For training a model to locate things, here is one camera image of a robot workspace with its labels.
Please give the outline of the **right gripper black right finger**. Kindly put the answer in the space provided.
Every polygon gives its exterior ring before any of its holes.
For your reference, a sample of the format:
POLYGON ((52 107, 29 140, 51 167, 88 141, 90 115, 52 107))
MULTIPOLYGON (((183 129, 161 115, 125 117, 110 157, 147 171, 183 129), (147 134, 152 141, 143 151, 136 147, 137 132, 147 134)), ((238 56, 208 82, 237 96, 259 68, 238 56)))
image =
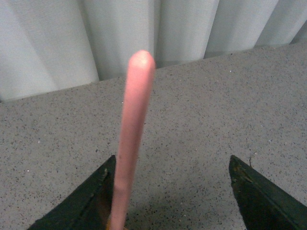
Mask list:
POLYGON ((231 187, 248 230, 305 230, 307 207, 232 155, 231 187))

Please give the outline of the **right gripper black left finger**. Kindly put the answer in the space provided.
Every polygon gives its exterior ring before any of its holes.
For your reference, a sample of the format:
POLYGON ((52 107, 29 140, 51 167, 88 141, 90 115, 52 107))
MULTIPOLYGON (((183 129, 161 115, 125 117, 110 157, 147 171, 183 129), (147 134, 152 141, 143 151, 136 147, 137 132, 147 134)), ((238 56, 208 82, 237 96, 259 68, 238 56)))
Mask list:
POLYGON ((30 230, 105 230, 111 213, 116 157, 112 155, 30 230))

